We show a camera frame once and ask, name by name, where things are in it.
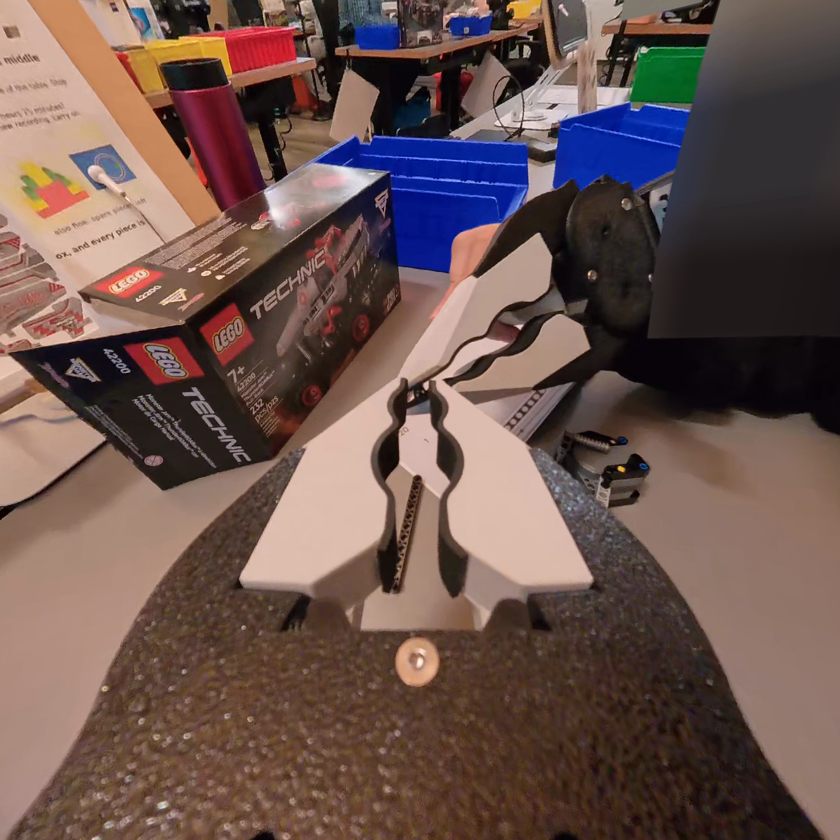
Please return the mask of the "grey desk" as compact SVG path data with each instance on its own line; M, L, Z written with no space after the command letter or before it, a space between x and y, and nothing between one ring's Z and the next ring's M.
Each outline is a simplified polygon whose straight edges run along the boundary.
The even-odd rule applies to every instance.
M160 491L106 447L2 520L2 838L838 838L838 437L680 417L602 374L571 424L653 461L546 629L283 629L238 573L297 458Z

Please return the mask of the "black toy truck set box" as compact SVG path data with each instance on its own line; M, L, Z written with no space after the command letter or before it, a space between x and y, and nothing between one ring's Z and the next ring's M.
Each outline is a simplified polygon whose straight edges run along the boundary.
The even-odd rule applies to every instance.
M311 163L82 289L16 360L157 487L273 458L401 300L392 178Z

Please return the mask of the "long black building beam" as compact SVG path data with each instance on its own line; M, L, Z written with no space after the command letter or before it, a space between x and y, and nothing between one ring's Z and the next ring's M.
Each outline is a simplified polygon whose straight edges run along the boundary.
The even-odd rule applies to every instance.
M395 595L403 591L406 578L406 564L413 541L414 528L423 490L424 478L421 475L413 475L406 499L402 526L396 539L397 555L395 570L390 583L384 587L384 593L386 594Z

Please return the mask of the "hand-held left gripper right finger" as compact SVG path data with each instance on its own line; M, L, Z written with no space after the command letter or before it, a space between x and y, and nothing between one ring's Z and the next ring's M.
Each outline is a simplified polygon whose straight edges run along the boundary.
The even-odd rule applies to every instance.
M476 629L504 602L529 615L532 595L582 592L594 582L529 446L450 385L428 387L436 464L440 578L470 604Z

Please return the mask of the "person's right hand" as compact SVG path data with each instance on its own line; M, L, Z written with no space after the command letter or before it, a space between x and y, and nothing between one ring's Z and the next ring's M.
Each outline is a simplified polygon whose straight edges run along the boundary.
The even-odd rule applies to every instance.
M466 230L455 237L448 270L449 286L443 299L431 314L430 321L436 319L458 285L474 275L476 267L489 248L499 226L499 224L482 225Z

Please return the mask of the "person's right forearm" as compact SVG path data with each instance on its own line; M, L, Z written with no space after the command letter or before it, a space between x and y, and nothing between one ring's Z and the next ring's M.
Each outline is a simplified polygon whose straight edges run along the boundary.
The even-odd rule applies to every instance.
M839 434L838 338L635 339L612 370L702 411L804 413Z

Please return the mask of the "black and grey brick assembly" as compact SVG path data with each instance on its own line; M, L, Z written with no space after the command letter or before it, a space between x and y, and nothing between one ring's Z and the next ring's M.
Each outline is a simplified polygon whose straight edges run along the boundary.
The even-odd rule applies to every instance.
M632 505L650 475L648 461L624 436L587 430L563 433L556 459L604 508Z

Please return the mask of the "green plastic bin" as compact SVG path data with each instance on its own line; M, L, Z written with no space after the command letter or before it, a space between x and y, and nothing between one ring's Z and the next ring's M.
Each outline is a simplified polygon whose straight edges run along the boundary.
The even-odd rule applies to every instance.
M629 96L632 103L690 105L706 47L642 47Z

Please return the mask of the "row of yellow bins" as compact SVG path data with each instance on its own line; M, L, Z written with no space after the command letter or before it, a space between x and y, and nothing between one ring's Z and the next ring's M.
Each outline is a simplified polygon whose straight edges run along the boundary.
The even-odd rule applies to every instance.
M161 70L166 62L217 58L222 61L228 77L234 74L225 39L220 35L204 34L155 40L119 49L115 54L142 93L166 89Z

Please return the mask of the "white laptop stand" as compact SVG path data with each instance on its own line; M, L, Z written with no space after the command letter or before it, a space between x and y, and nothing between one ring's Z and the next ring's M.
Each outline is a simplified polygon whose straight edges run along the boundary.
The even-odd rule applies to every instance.
M578 114L576 68L546 70L525 92L522 115L514 118L525 130L549 131L555 124Z

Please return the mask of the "brown cardboard board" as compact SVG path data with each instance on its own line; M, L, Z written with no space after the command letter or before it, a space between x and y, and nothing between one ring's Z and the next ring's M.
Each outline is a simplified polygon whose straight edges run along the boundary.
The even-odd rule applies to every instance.
M219 216L214 199L82 6L76 1L29 4L192 223Z

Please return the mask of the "wooden table with black legs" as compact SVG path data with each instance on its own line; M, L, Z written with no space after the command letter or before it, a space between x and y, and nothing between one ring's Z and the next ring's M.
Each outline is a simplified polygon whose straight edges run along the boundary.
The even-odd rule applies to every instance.
M358 45L340 45L335 48L334 55L344 58L348 67L359 61L371 64L371 82L380 92L374 105L373 133L386 136L396 134L391 100L395 68L413 62L430 76L440 72L443 114L448 121L448 132L452 133L460 125L462 69L469 64L481 62L485 53L498 45L502 45L501 51L505 53L510 39L523 37L539 27L541 24L535 17L515 19L513 26L507 30L493 29L487 35L451 38L437 45L397 49L363 49Z

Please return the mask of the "computer monitor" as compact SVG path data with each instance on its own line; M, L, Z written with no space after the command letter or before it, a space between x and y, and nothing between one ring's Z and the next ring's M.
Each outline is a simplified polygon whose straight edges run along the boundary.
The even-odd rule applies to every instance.
M541 1L542 25L553 69L560 69L568 57L589 36L585 1Z

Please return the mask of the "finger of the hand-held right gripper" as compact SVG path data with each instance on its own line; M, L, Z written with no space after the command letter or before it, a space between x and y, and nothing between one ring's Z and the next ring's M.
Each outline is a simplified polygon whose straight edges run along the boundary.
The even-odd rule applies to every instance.
M459 349L481 340L499 316L550 290L552 255L540 234L485 270L462 281L409 353L399 372L405 382L427 382L445 371Z
M509 345L446 377L457 391L532 391L590 349L583 326L555 312L529 320Z

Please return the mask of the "blue plastic bin with dividers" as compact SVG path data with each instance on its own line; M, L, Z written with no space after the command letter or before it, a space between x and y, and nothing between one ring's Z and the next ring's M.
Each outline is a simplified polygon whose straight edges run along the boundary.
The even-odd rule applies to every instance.
M455 237L503 222L529 191L529 157L521 143L352 137L313 161L390 173L402 268L448 272Z

